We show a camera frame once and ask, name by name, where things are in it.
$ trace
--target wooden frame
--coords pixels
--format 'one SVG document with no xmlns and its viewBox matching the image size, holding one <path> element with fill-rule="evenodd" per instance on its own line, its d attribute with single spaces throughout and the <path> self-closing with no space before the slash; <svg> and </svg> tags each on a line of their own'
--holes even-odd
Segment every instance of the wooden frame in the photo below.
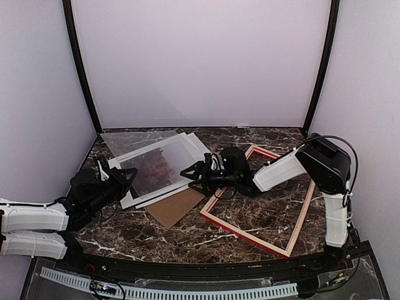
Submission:
<svg viewBox="0 0 400 300">
<path fill-rule="evenodd" d="M 255 146 L 255 145 L 251 145 L 249 147 L 249 149 L 246 151 L 246 158 L 248 159 L 252 153 L 262 154 L 271 159 L 276 159 L 279 157 L 278 154 L 275 154 L 271 151 L 265 150 L 261 147 Z M 293 247 L 298 239 L 301 227 L 303 226 L 304 218 L 306 217 L 307 210 L 310 205 L 311 197 L 313 196 L 314 188 L 315 188 L 315 183 L 314 183 L 314 181 L 311 180 L 310 185 L 308 187 L 307 194 L 306 194 L 306 198 L 304 200 L 304 203 L 303 203 L 301 211 L 300 211 L 300 215 L 297 219 L 296 225 L 294 227 L 294 230 L 292 232 L 290 240 L 285 249 L 279 248 L 279 247 L 272 245 L 266 241 L 263 241 L 262 239 L 259 239 L 258 237 L 252 236 L 248 232 L 243 231 L 243 230 L 229 224 L 228 222 L 225 222 L 225 221 L 219 219 L 218 217 L 213 216 L 210 213 L 210 210 L 217 203 L 219 197 L 221 197 L 225 193 L 226 188 L 219 189 L 216 192 L 216 195 L 211 197 L 211 199 L 201 209 L 200 215 L 203 218 L 207 219 L 208 221 L 214 223 L 215 225 L 222 227 L 223 229 L 229 231 L 230 233 L 233 233 L 233 234 L 237 235 L 238 237 L 245 239 L 246 241 L 248 241 L 252 244 L 255 244 L 255 245 L 257 245 L 269 252 L 272 252 L 278 256 L 281 256 L 283 258 L 289 258 L 292 253 Z"/>
</svg>

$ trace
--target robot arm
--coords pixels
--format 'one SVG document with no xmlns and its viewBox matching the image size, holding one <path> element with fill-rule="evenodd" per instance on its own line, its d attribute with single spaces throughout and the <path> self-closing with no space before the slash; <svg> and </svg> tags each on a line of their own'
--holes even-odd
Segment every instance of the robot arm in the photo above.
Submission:
<svg viewBox="0 0 400 300">
<path fill-rule="evenodd" d="M 213 169 L 210 154 L 206 154 L 205 162 L 197 162 L 183 170 L 181 175 L 195 180 L 190 187 L 208 196 L 217 188 L 232 186 L 241 194 L 256 197 L 278 184 L 308 173 L 325 200 L 326 244 L 341 248 L 346 243 L 351 159 L 340 147 L 312 134 L 297 149 L 254 172 L 250 170 L 244 152 L 236 147 L 224 149 L 221 157 L 224 169 Z"/>
<path fill-rule="evenodd" d="M 68 232 L 82 229 L 104 206 L 121 200 L 138 173 L 136 168 L 109 169 L 103 157 L 95 160 L 99 176 L 92 169 L 80 170 L 71 179 L 67 197 L 53 203 L 0 199 L 0 255 L 62 259 L 68 252 L 79 252 L 79 243 Z"/>
</svg>

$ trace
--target dark marble table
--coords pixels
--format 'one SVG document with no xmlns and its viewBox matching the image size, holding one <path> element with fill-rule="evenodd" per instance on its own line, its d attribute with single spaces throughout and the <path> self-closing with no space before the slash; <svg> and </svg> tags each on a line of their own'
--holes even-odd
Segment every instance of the dark marble table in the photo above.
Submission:
<svg viewBox="0 0 400 300">
<path fill-rule="evenodd" d="M 298 129 L 290 128 L 210 127 L 174 130 L 178 133 L 195 133 L 216 153 L 227 146 L 237 146 L 246 150 L 251 144 L 256 144 L 275 153 L 284 154 L 303 140 Z M 95 168 L 93 156 L 100 154 L 108 159 L 114 157 L 99 137 L 84 163 L 84 168 Z M 231 200 L 220 200 L 212 213 L 269 243 L 284 248 L 297 221 L 309 181 L 307 175 L 302 175 L 256 199 L 238 195 Z M 113 204 L 112 207 L 103 209 L 102 213 L 106 219 L 116 208 L 115 215 L 106 222 L 92 222 L 77 232 L 76 237 L 86 253 L 137 261 L 243 263 L 278 258 L 203 219 L 199 212 L 206 201 L 207 199 L 201 201 L 171 229 L 160 225 L 144 209 L 130 207 L 122 210 L 119 204 Z M 292 256 L 321 252 L 325 232 L 324 203 L 320 192 L 315 191 Z"/>
</svg>

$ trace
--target black metal pole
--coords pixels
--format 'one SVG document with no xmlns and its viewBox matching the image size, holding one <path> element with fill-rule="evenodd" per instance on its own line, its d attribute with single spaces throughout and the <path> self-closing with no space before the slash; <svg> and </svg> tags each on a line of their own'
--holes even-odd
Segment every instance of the black metal pole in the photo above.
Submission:
<svg viewBox="0 0 400 300">
<path fill-rule="evenodd" d="M 96 132 L 99 134 L 101 133 L 102 129 L 100 125 L 99 116 L 96 112 L 96 108 L 94 107 L 93 97 L 92 94 L 90 93 L 90 88 L 88 79 L 86 77 L 85 68 L 83 66 L 81 51 L 79 49 L 78 36 L 76 34 L 71 0 L 62 0 L 62 4 L 64 6 L 65 22 L 67 24 L 69 42 L 71 43 L 72 55 L 74 56 L 77 75 L 79 77 L 79 82 L 81 83 L 83 96 L 85 98 L 86 106 L 87 109 L 89 110 L 93 126 Z"/>
<path fill-rule="evenodd" d="M 304 121 L 304 124 L 302 126 L 302 133 L 305 136 L 308 135 L 308 131 L 310 130 L 311 123 L 313 122 L 313 118 L 315 115 L 315 110 L 317 109 L 319 97 L 323 89 L 326 70 L 328 69 L 329 58 L 331 56 L 333 38 L 336 29 L 336 22 L 338 20 L 339 3 L 340 0 L 332 0 L 331 3 L 331 12 L 329 13 L 329 21 L 327 24 L 324 50 L 322 51 L 322 58 L 321 58 L 321 63 L 319 65 L 317 80 L 315 82 L 314 91 L 312 92 L 312 97 L 310 105 L 308 107 L 306 120 Z"/>
</svg>

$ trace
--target cardboard sheet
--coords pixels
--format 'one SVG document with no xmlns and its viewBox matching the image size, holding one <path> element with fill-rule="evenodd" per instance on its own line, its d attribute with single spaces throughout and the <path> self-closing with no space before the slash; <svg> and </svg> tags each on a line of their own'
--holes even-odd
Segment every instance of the cardboard sheet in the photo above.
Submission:
<svg viewBox="0 0 400 300">
<path fill-rule="evenodd" d="M 187 189 L 148 205 L 145 210 L 169 229 L 203 199 L 203 194 L 193 189 Z"/>
</svg>

